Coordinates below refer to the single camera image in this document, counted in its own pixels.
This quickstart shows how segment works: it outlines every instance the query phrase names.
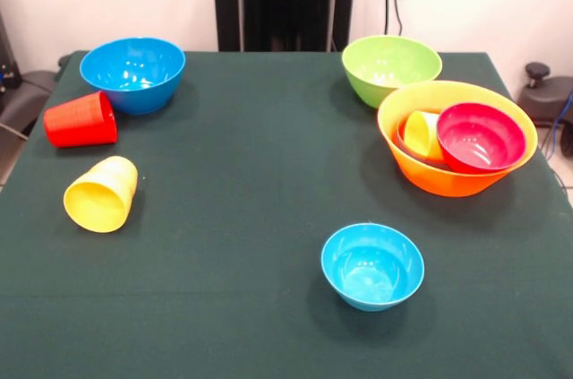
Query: black knob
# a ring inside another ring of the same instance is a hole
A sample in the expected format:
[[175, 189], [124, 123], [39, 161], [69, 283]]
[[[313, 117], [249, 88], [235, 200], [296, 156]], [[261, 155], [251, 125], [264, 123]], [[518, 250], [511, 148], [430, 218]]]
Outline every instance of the black knob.
[[549, 76], [551, 70], [544, 63], [529, 63], [526, 65], [527, 75], [534, 81], [540, 81], [545, 76]]

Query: yellow cup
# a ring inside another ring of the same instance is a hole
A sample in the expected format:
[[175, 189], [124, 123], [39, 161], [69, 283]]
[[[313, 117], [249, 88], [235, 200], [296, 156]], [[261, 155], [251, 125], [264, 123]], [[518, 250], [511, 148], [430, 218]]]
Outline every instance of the yellow cup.
[[78, 177], [64, 193], [72, 220], [96, 233], [125, 224], [137, 188], [137, 168], [123, 157], [109, 157]]
[[407, 148], [418, 155], [434, 161], [443, 161], [436, 125], [437, 113], [416, 110], [406, 120], [404, 127], [404, 143]]

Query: floor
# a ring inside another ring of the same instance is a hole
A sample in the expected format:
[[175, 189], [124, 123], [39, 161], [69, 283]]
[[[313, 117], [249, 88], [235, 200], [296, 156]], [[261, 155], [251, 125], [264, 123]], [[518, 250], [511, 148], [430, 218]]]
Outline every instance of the floor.
[[[539, 128], [537, 132], [539, 133], [539, 143], [541, 144], [548, 130]], [[15, 135], [0, 129], [0, 191], [2, 191], [16, 161], [20, 157], [24, 144], [25, 142], [18, 139]], [[571, 187], [571, 189], [567, 189], [567, 194], [569, 203], [573, 206], [573, 159], [567, 159], [561, 155], [559, 137], [557, 137], [557, 147], [549, 161], [549, 165], [559, 175], [563, 184], [566, 187]]]

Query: orange bowl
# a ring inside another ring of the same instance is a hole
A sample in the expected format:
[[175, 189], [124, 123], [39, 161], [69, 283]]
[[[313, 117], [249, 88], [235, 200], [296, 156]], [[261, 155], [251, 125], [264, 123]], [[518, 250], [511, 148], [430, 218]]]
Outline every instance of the orange bowl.
[[[404, 153], [392, 141], [398, 125], [414, 110], [442, 111], [462, 102], [482, 103], [511, 116], [526, 136], [526, 153], [512, 167], [495, 173], [466, 174], [434, 168]], [[378, 127], [404, 176], [414, 185], [445, 197], [466, 197], [482, 192], [533, 157], [537, 132], [526, 112], [497, 92], [462, 82], [432, 81], [406, 86], [392, 92], [378, 109]]]

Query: green bowl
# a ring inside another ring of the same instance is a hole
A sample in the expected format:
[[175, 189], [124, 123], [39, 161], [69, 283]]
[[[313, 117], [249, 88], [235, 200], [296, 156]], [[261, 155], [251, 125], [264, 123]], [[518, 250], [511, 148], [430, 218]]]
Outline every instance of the green bowl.
[[353, 41], [342, 53], [342, 64], [356, 94], [373, 108], [393, 90], [432, 81], [441, 72], [441, 58], [435, 50], [398, 36]]

